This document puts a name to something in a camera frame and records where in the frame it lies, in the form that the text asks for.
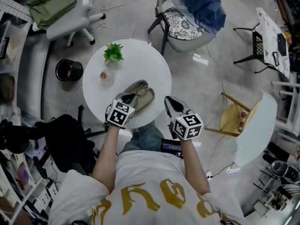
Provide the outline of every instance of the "black trash bin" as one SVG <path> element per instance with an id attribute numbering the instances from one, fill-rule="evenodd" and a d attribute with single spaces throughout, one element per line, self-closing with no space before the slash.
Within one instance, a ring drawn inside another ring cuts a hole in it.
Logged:
<path id="1" fill-rule="evenodd" d="M 56 65 L 55 74 L 60 81 L 78 81 L 83 75 L 83 66 L 80 62 L 62 59 Z"/>

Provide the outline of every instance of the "green bag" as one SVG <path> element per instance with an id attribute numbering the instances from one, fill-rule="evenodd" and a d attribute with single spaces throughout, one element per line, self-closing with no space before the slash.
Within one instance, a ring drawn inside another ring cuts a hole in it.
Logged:
<path id="1" fill-rule="evenodd" d="M 27 6 L 37 27 L 45 29 L 75 7 L 74 0 L 28 0 Z"/>

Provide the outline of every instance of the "blue cloth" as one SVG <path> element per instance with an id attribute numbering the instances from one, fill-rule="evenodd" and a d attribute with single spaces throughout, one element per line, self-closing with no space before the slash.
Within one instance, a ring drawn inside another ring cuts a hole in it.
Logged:
<path id="1" fill-rule="evenodd" d="M 147 150 L 160 152 L 162 133 L 155 126 L 154 121 L 138 128 L 138 132 L 133 133 L 132 138 L 125 144 L 123 152 L 132 150 Z"/>
<path id="2" fill-rule="evenodd" d="M 225 25 L 226 14 L 221 0 L 172 0 L 187 20 L 216 36 Z"/>
<path id="3" fill-rule="evenodd" d="M 195 22 L 210 34 L 216 36 L 224 27 L 226 14 L 221 0 L 185 0 L 185 5 Z"/>

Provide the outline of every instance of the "green succulent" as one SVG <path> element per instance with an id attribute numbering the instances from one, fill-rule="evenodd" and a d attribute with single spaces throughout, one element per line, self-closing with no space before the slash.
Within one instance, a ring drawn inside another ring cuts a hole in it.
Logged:
<path id="1" fill-rule="evenodd" d="M 121 53 L 121 49 L 123 47 L 123 46 L 121 46 L 121 44 L 110 43 L 106 46 L 107 46 L 107 49 L 103 54 L 103 56 L 105 57 L 105 62 L 107 62 L 108 60 L 111 60 L 111 61 L 124 60 L 122 57 L 122 53 Z"/>

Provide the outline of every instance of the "gray tile floor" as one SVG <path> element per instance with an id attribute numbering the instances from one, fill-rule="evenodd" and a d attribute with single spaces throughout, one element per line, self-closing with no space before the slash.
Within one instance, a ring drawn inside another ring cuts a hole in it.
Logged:
<path id="1" fill-rule="evenodd" d="M 93 0 L 93 6 L 99 13 L 101 6 L 107 8 L 129 3 L 132 0 Z M 128 5 L 108 9 L 105 22 L 107 27 L 98 27 L 93 33 L 95 37 L 95 51 L 100 47 L 115 40 L 132 38 L 147 41 L 153 47 L 160 50 L 162 30 L 157 26 L 149 35 L 147 29 L 155 20 L 154 8 L 157 0 L 138 0 Z M 166 8 L 172 5 L 165 3 Z M 222 0 L 223 8 L 227 14 L 225 27 L 217 34 L 216 39 L 209 43 L 211 55 L 220 64 L 224 73 L 224 89 L 248 107 L 253 106 L 259 99 L 259 90 L 270 93 L 280 106 L 278 88 L 271 86 L 271 80 L 278 81 L 278 73 L 266 70 L 255 75 L 254 71 L 261 70 L 264 65 L 256 60 L 234 65 L 234 60 L 242 59 L 252 53 L 252 37 L 247 31 L 233 31 L 234 27 L 252 28 L 258 23 L 256 7 L 262 7 L 267 14 L 278 23 L 281 21 L 272 1 L 269 0 Z M 88 30 L 93 30 L 97 23 Z M 68 96 L 80 84 L 59 82 L 55 77 L 55 66 L 61 59 L 79 61 L 85 67 L 92 56 L 93 46 L 78 32 L 73 38 L 74 46 L 66 47 L 65 38 L 58 39 L 49 54 L 45 75 L 42 118 L 48 120 L 58 117 L 64 113 Z M 209 61 L 208 65 L 196 62 L 192 59 L 193 54 L 199 54 Z M 175 52 L 169 44 L 166 45 L 165 60 L 172 74 L 172 96 L 186 101 L 190 107 L 198 112 L 208 127 L 218 128 L 223 109 L 226 106 L 225 99 L 221 96 L 222 79 L 221 72 L 216 63 L 210 58 L 206 46 L 195 51 L 185 53 Z M 84 105 L 83 127 L 92 128 L 93 131 L 101 130 L 102 123 L 88 109 L 82 87 L 80 87 L 70 98 L 67 113 L 77 117 L 77 108 Z M 156 119 L 157 127 L 166 138 L 171 138 L 167 124 L 169 119 L 166 112 Z M 201 163 L 206 170 L 209 159 L 221 135 L 203 131 L 196 139 L 202 142 L 198 148 Z M 103 136 L 94 139 L 98 147 L 101 146 Z M 232 162 L 234 147 L 231 140 L 222 140 L 217 148 L 216 154 L 211 162 L 212 174 L 218 173 L 223 167 Z M 225 172 L 210 181 L 213 190 L 220 193 L 233 192 L 238 198 L 243 210 L 246 212 L 249 197 L 256 193 L 252 182 L 257 181 L 259 170 L 266 164 L 261 157 L 242 167 L 239 172 L 227 174 Z"/>

